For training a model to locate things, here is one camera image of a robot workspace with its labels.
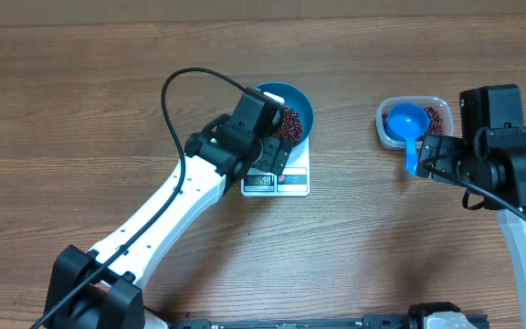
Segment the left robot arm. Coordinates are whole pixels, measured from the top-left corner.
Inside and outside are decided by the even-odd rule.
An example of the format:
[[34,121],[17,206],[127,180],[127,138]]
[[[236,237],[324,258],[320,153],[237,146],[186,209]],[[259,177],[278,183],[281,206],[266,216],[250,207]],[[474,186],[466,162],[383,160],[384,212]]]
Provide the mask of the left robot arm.
[[57,257],[37,328],[151,329],[168,323],[146,309],[143,293],[166,253],[189,225],[251,168],[279,175],[290,140],[283,98],[245,88],[222,114],[179,144],[180,160],[162,186],[124,224],[88,251],[66,247]]

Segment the blue plastic measuring scoop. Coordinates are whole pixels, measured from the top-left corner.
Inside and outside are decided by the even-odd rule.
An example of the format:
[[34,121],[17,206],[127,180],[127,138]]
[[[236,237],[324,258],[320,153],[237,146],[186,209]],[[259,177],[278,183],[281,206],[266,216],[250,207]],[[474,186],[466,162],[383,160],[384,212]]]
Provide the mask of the blue plastic measuring scoop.
[[427,132],[429,124],[425,110],[414,103],[396,104],[387,114],[385,130],[405,142],[405,170],[410,175],[417,172],[416,141]]

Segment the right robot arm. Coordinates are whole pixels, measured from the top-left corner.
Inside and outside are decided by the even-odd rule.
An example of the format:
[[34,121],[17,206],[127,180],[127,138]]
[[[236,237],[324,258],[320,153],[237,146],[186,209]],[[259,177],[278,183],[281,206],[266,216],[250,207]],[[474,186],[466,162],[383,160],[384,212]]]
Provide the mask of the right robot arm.
[[[461,137],[427,135],[418,175],[465,187],[465,209],[496,213],[510,254],[526,328],[526,124],[517,85],[485,86],[459,94]],[[468,198],[481,196],[472,206]]]

